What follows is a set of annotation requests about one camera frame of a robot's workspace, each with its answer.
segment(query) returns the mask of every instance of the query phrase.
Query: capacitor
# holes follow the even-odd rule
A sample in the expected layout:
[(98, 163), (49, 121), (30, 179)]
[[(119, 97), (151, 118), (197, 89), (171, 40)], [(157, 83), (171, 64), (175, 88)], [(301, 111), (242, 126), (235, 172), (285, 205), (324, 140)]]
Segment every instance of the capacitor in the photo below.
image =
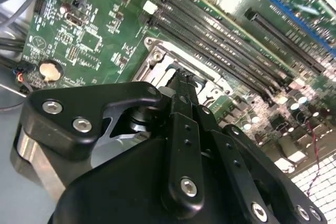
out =
[(264, 142), (259, 134), (255, 134), (254, 139), (256, 140), (258, 145), (263, 145)]
[(291, 115), (300, 124), (305, 124), (307, 121), (307, 116), (301, 110), (295, 110), (291, 113)]
[(251, 118), (252, 123), (258, 123), (260, 121), (260, 117), (255, 112), (250, 112), (249, 116)]
[(68, 13), (70, 10), (71, 10), (71, 5), (69, 3), (64, 3), (59, 8), (59, 13), (63, 15), (65, 13)]
[(319, 113), (320, 113), (320, 116), (324, 119), (329, 119), (331, 117), (329, 109), (321, 108)]
[(286, 129), (286, 127), (280, 128), (279, 132), (281, 133), (282, 136), (287, 136), (288, 135), (288, 130)]
[(303, 95), (302, 93), (300, 92), (297, 92), (295, 95), (294, 95), (295, 99), (298, 101), (299, 104), (304, 104), (308, 101), (308, 98)]
[(252, 125), (247, 120), (242, 120), (242, 126), (244, 130), (248, 131), (251, 129)]
[(311, 105), (311, 104), (308, 105), (307, 109), (314, 118), (320, 114), (320, 112), (317, 110), (317, 108), (314, 105)]
[(287, 106), (290, 108), (290, 110), (297, 110), (300, 107), (300, 104), (294, 99), (289, 99), (287, 102)]

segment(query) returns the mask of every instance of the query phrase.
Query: screw hole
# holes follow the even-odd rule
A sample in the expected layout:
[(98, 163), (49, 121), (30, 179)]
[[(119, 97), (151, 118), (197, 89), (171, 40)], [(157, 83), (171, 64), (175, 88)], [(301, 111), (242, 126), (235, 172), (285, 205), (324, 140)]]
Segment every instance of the screw hole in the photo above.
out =
[(238, 168), (241, 168), (241, 164), (240, 162), (236, 161), (236, 160), (233, 160), (233, 163), (238, 167)]
[(184, 143), (185, 143), (185, 145), (188, 146), (188, 147), (191, 146), (191, 141), (188, 140), (188, 139), (184, 140)]

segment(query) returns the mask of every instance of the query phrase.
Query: screw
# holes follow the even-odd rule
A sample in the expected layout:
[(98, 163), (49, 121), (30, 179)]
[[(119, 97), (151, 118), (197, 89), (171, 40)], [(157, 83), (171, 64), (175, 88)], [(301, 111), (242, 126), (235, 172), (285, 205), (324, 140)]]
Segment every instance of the screw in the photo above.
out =
[(75, 119), (72, 125), (77, 131), (81, 133), (87, 133), (92, 129), (91, 123), (84, 118)]
[(210, 114), (210, 110), (207, 107), (203, 107), (203, 111), (208, 115)]
[(151, 39), (146, 39), (146, 43), (147, 43), (148, 45), (151, 45), (151, 44), (153, 44), (153, 41), (152, 41)]
[(63, 110), (62, 105), (55, 101), (47, 101), (43, 103), (42, 108), (45, 112), (54, 115), (60, 113)]
[(316, 212), (315, 209), (313, 209), (312, 207), (310, 207), (309, 210), (310, 210), (311, 214), (312, 214), (317, 220), (319, 220), (319, 221), (322, 220), (321, 216), (319, 215), (318, 212)]
[(252, 212), (255, 214), (255, 216), (262, 222), (267, 221), (267, 214), (265, 210), (259, 205), (258, 203), (252, 203)]
[(296, 206), (296, 210), (303, 219), (305, 220), (310, 219), (308, 213), (300, 205)]
[(197, 187), (195, 183), (188, 178), (183, 178), (181, 180), (181, 189), (189, 197), (195, 197), (197, 194)]
[(153, 88), (153, 87), (149, 87), (147, 90), (148, 90), (148, 92), (150, 92), (151, 94), (156, 95), (156, 89), (155, 89), (155, 88)]
[(184, 96), (180, 96), (180, 100), (184, 103), (188, 103), (188, 101), (186, 100), (186, 98)]
[(155, 51), (153, 53), (153, 59), (155, 61), (160, 61), (160, 60), (162, 60), (162, 58), (163, 58), (163, 54), (160, 51)]
[(235, 133), (236, 135), (239, 135), (239, 131), (238, 131), (236, 128), (232, 127), (232, 131), (233, 131), (233, 133)]

